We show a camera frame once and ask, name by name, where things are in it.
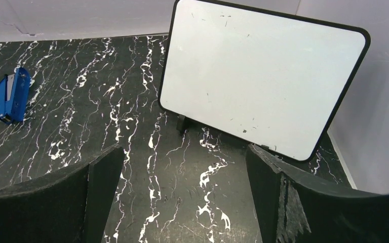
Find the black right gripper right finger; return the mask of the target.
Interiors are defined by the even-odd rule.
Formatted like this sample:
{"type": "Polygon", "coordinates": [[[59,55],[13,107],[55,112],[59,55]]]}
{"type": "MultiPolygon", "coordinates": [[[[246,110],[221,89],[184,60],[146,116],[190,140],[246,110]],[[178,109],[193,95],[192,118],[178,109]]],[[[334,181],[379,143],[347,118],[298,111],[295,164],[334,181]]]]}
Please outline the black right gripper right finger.
{"type": "Polygon", "coordinates": [[[246,164],[263,242],[389,242],[389,194],[334,184],[257,145],[246,164]]]}

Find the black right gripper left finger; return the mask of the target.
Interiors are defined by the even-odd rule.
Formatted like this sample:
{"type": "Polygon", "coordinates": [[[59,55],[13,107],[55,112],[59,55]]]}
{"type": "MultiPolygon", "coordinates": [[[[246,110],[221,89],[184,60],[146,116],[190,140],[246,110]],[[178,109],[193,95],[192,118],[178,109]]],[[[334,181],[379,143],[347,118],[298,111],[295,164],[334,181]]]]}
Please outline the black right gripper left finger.
{"type": "Polygon", "coordinates": [[[115,144],[0,189],[0,242],[101,242],[124,157],[115,144]]]}

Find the black framed whiteboard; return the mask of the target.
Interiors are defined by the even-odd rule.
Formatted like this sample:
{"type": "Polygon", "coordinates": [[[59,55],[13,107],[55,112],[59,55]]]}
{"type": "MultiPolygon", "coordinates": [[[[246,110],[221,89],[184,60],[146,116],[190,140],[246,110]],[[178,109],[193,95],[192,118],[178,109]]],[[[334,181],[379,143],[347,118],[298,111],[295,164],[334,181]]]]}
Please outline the black framed whiteboard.
{"type": "Polygon", "coordinates": [[[158,103],[307,161],[370,43],[360,27],[223,1],[176,1],[158,103]]]}

